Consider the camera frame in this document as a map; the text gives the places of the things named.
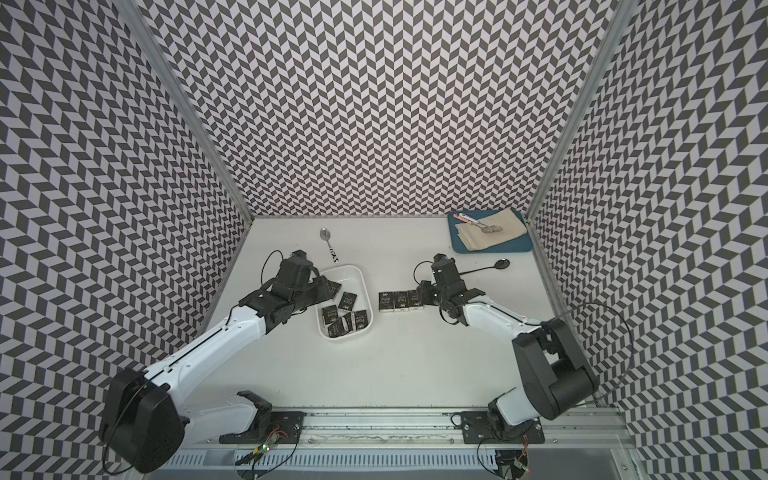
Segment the white plastic storage box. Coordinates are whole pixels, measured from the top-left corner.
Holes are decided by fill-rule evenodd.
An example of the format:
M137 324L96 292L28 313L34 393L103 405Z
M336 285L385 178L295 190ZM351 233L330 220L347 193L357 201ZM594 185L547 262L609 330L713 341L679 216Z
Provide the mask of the white plastic storage box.
M341 291L336 295L334 299L325 300L314 307L314 312L316 314L318 329L321 337L331 342L342 342L356 339L370 332L373 329L374 309L362 271L354 265L341 265L326 269L325 271L321 272L321 275L324 276L327 280L338 282L342 285ZM339 319L343 319L345 321L349 333L343 337L332 339L328 337L327 328L322 320L321 309L331 305L336 305L338 307L343 292L351 292L356 294L357 300L353 311L344 311L338 308ZM353 312L358 310L366 310L370 320L368 327L362 331L356 331L354 328Z

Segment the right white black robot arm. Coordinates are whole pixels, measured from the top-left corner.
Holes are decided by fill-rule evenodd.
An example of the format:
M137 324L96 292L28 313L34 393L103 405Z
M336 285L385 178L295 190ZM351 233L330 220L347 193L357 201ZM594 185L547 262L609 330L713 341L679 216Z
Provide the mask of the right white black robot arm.
M431 271L433 279L417 287L423 305L437 307L451 325L482 331L514 350L521 384L489 402L494 437L522 437L538 419L554 420L596 393L597 375L564 320L531 320L468 288L455 260L442 253L433 257Z

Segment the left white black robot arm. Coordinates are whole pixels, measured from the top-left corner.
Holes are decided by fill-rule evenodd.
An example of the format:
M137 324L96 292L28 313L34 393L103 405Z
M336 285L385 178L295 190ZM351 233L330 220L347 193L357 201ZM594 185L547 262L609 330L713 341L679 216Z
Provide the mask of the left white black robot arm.
M212 330L149 367L126 368L112 378L98 431L105 450L130 469L150 473L186 444L273 437L272 405L250 390L206 408L191 408L187 400L244 347L330 297L327 279L306 253L292 252L273 278L239 300Z

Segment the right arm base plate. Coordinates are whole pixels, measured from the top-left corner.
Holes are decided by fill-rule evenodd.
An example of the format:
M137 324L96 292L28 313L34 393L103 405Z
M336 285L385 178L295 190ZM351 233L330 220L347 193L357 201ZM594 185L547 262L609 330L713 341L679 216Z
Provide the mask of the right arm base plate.
M468 445L486 443L533 444L545 443L543 426L538 419L510 425L502 417L485 410L465 410L457 413L458 428Z

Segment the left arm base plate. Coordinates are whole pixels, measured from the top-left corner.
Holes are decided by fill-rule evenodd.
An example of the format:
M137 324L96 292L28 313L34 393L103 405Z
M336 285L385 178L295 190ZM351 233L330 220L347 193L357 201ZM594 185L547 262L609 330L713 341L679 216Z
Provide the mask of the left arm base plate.
M218 438L224 445L265 444L273 433L277 434L279 445L296 444L303 430L306 414L298 410L273 411L269 417L258 414L251 426L244 432L221 435Z

